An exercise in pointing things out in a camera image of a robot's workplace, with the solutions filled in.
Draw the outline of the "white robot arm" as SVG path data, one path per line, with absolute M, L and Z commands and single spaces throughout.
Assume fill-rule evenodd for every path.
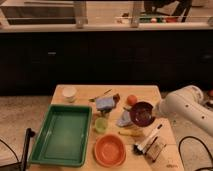
M 204 93 L 194 85 L 172 91 L 156 105 L 159 115 L 179 114 L 213 137 L 213 111 L 202 105 Z

